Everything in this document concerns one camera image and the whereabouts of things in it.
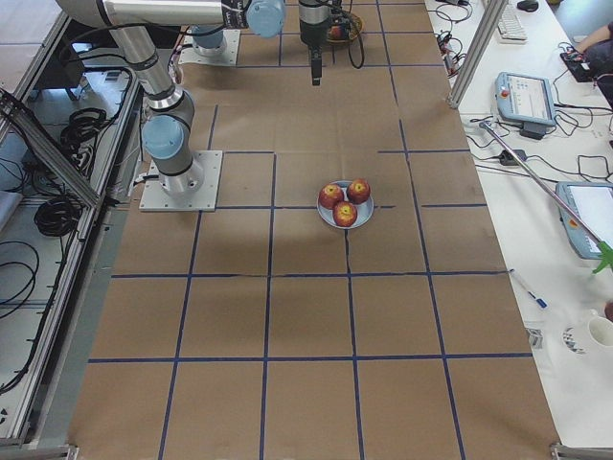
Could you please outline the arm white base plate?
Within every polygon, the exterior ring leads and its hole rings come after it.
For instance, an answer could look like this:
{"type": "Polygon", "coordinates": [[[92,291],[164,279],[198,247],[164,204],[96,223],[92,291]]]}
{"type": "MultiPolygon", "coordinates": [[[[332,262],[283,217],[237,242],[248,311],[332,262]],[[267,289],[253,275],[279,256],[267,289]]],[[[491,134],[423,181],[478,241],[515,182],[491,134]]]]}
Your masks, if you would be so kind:
{"type": "Polygon", "coordinates": [[[188,36],[181,46],[178,63],[234,67],[237,65],[239,41],[239,30],[224,30],[220,46],[216,48],[199,46],[188,36]]]}
{"type": "Polygon", "coordinates": [[[191,167],[177,176],[162,174],[152,162],[139,209],[144,212],[214,212],[222,160],[221,150],[196,150],[191,167]]]}

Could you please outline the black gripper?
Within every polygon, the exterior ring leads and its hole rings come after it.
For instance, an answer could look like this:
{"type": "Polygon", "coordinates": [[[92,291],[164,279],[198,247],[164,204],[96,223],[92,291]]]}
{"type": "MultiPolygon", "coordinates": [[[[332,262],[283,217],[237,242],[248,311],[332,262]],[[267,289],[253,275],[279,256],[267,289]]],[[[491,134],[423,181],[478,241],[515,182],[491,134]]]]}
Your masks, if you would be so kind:
{"type": "Polygon", "coordinates": [[[321,46],[327,41],[327,33],[331,24],[328,1],[300,0],[299,20],[301,40],[308,47],[311,83],[319,86],[322,78],[321,46]]]}

